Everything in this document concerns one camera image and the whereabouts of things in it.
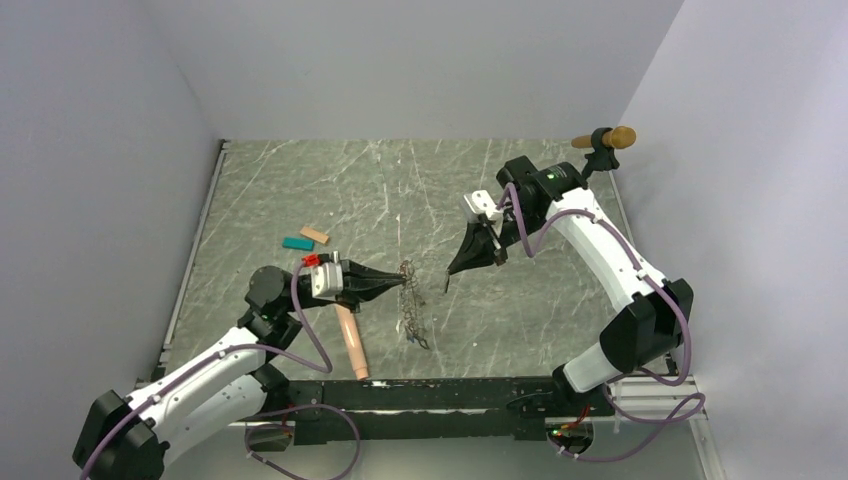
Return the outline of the metal disc with keyrings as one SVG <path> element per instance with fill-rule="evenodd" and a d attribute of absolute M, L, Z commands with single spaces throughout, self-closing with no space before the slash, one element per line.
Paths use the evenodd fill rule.
<path fill-rule="evenodd" d="M 400 311 L 402 314 L 400 326 L 403 328 L 408 341 L 429 350 L 430 346 L 425 338 L 426 332 L 421 326 L 421 309 L 425 301 L 419 293 L 413 262 L 408 259 L 403 260 L 399 265 L 398 273 L 404 277 L 404 283 L 400 290 Z"/>

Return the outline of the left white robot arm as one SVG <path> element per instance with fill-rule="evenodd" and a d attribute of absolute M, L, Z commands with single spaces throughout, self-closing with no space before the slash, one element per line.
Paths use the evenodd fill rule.
<path fill-rule="evenodd" d="M 83 479 L 158 479 L 166 466 L 229 424 L 279 417 L 289 381 L 272 365 L 284 357 L 329 374 L 333 363 L 305 310 L 360 305 L 404 284 L 336 253 L 305 256 L 289 272 L 257 269 L 246 312 L 195 358 L 129 394 L 109 390 L 91 405 L 72 453 Z"/>

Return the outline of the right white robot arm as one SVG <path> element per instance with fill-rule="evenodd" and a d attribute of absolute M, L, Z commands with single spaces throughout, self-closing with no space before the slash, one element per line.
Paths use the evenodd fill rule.
<path fill-rule="evenodd" d="M 539 170 L 525 156 L 508 161 L 497 174 L 502 197 L 485 190 L 465 194 L 460 205 L 467 228 L 449 275 L 501 265 L 509 246 L 519 243 L 535 257 L 544 236 L 561 234 L 600 281 L 616 316 L 598 340 L 583 353 L 558 367 L 563 381 L 551 390 L 553 406 L 572 416 L 586 407 L 590 391 L 617 381 L 646 364 L 683 349 L 677 378 L 661 378 L 668 386 L 683 383 L 691 364 L 688 316 L 693 290 L 683 280 L 670 281 L 652 266 L 609 221 L 588 177 L 604 168 L 590 161 L 583 169 L 563 162 Z"/>

